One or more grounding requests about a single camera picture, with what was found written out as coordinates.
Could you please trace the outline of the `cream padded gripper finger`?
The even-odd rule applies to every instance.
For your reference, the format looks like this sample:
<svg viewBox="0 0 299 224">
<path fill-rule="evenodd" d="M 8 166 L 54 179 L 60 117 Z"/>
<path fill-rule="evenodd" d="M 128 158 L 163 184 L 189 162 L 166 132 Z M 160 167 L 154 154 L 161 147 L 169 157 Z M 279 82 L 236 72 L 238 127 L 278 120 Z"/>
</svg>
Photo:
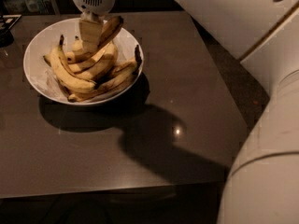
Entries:
<svg viewBox="0 0 299 224">
<path fill-rule="evenodd" d="M 92 12 L 83 12 L 80 15 L 78 26 L 84 51 L 97 51 L 103 25 L 103 19 Z"/>
</svg>

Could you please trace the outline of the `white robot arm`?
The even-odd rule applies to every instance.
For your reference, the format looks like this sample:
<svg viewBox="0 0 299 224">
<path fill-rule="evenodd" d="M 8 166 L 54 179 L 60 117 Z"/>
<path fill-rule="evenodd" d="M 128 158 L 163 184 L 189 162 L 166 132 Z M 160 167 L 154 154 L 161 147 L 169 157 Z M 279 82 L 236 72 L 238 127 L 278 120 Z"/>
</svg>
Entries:
<svg viewBox="0 0 299 224">
<path fill-rule="evenodd" d="M 298 191 L 277 172 L 298 182 L 298 98 L 280 102 L 277 87 L 298 73 L 298 0 L 174 0 L 198 26 L 242 64 L 267 100 L 254 116 L 234 172 L 251 168 L 236 186 L 229 174 L 218 219 L 205 220 L 207 207 L 151 208 L 137 224 L 298 224 Z M 121 8 L 145 10 L 162 0 L 112 0 Z"/>
</svg>

